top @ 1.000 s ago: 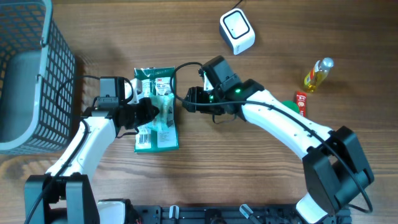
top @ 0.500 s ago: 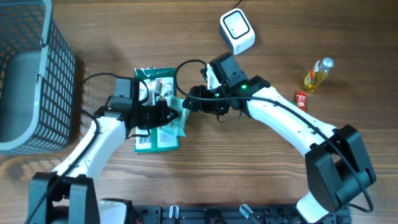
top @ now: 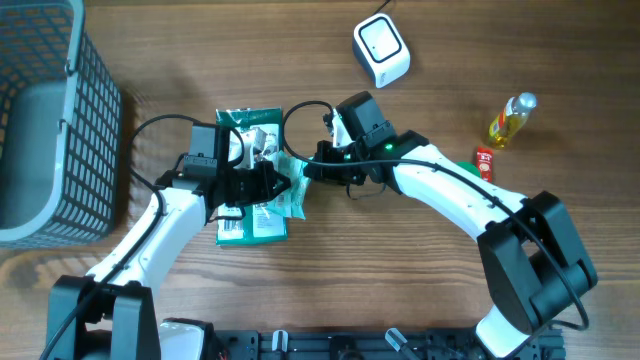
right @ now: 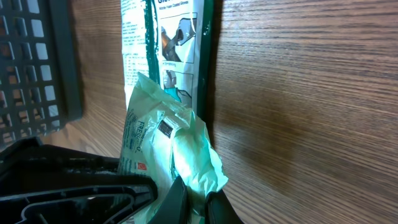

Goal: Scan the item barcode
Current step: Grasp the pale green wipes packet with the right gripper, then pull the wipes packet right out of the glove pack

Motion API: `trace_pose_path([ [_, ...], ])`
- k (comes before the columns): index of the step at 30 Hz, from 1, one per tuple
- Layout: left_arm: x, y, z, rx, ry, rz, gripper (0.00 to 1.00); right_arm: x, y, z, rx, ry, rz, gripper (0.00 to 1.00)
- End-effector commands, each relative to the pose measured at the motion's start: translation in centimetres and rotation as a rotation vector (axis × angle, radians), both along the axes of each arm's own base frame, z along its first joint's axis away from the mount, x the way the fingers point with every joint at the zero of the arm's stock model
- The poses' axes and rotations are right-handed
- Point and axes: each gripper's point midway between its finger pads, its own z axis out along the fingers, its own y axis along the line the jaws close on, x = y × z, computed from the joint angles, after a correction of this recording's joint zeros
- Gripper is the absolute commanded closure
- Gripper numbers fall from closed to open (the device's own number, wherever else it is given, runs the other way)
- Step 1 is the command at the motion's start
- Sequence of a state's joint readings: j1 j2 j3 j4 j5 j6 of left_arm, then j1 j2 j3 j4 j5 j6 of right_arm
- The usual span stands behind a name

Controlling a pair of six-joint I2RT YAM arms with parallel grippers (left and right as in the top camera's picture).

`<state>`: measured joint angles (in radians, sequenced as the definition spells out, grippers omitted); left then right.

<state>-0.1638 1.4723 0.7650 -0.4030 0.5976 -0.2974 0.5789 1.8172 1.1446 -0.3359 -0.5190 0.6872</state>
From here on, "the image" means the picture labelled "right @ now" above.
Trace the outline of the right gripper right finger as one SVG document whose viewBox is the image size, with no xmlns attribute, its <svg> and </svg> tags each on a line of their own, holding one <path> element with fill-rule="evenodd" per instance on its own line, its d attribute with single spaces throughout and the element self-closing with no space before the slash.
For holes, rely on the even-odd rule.
<svg viewBox="0 0 398 224">
<path fill-rule="evenodd" d="M 243 224 L 225 193 L 210 192 L 206 198 L 205 224 Z"/>
</svg>

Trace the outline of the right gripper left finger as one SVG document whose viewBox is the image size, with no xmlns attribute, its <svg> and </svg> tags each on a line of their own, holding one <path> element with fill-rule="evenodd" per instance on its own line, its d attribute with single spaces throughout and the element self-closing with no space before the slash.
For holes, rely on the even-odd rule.
<svg viewBox="0 0 398 224">
<path fill-rule="evenodd" d="M 187 222 L 188 191 L 182 178 L 178 176 L 149 224 L 187 224 Z"/>
</svg>

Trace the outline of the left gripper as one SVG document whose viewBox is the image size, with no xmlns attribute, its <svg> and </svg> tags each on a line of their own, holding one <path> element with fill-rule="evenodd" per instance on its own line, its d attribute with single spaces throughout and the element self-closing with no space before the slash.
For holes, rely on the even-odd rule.
<svg viewBox="0 0 398 224">
<path fill-rule="evenodd" d="M 23 139 L 1 151 L 1 223 L 123 223 L 157 199 L 119 159 Z"/>
</svg>

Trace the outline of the mint green wipes packet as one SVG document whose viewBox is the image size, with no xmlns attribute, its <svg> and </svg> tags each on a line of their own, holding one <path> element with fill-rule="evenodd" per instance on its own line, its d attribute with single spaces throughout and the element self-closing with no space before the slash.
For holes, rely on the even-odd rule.
<svg viewBox="0 0 398 224">
<path fill-rule="evenodd" d="M 205 122 L 143 74 L 129 100 L 118 172 L 150 177 L 157 186 L 157 199 L 133 215 L 135 223 L 150 221 L 177 177 L 187 186 L 189 221 L 203 222 L 206 197 L 228 182 Z"/>
</svg>

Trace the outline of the green 3M gloves package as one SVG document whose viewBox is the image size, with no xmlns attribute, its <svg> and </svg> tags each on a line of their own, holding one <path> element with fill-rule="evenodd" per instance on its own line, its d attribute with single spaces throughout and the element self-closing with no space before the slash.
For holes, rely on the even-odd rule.
<svg viewBox="0 0 398 224">
<path fill-rule="evenodd" d="M 214 0 L 121 0 L 124 91 L 143 74 L 204 117 Z"/>
</svg>

